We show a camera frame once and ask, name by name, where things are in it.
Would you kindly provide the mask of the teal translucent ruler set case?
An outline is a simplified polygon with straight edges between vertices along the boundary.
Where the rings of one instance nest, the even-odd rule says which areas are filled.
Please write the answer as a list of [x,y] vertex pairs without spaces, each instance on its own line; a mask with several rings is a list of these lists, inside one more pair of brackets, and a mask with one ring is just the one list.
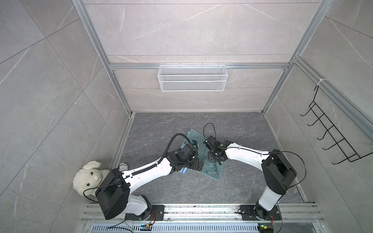
[[216,180],[220,179],[221,173],[223,171],[224,162],[211,162],[207,147],[204,145],[204,136],[191,129],[187,132],[187,137],[192,141],[195,140],[198,143],[198,158],[202,159],[204,162],[201,173],[210,178]]

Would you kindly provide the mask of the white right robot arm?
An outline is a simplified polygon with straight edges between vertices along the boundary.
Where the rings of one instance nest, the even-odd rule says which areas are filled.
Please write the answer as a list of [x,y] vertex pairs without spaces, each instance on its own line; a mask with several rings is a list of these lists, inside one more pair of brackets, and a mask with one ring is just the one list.
[[295,168],[279,150],[255,150],[228,140],[219,142],[214,136],[205,139],[204,145],[215,162],[237,160],[263,172],[266,188],[255,204],[258,218],[264,219],[270,214],[297,176]]

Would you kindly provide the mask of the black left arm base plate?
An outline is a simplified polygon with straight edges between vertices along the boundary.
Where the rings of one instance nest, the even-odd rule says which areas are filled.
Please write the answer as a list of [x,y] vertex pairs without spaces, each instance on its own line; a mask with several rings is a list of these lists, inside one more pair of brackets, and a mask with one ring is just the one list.
[[125,220],[134,221],[162,221],[165,213],[164,205],[153,205],[148,207],[144,213],[137,216],[135,214],[126,214]]

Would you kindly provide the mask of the blue clear small ruler box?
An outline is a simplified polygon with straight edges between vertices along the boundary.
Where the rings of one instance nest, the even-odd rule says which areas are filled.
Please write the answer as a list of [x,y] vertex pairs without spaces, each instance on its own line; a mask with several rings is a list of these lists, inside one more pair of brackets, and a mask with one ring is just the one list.
[[187,172],[187,168],[182,168],[182,169],[179,171],[180,174],[185,174],[186,172]]

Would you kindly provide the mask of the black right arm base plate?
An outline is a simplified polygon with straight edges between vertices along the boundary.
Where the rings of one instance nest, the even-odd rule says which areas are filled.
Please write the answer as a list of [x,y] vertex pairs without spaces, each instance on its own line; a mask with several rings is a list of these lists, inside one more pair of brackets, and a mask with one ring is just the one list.
[[271,211],[267,211],[256,204],[240,205],[238,214],[241,215],[243,220],[278,221],[282,219],[280,211],[276,205],[273,207]]

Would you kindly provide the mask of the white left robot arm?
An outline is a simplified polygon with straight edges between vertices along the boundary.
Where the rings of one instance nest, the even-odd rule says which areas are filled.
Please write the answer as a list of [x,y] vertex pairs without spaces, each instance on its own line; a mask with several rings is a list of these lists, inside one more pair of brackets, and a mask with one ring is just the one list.
[[106,220],[125,213],[147,219],[153,207],[146,196],[132,193],[141,186],[184,168],[201,171],[203,161],[198,158],[198,142],[192,140],[182,148],[167,151],[165,157],[135,170],[111,170],[95,191],[97,201]]

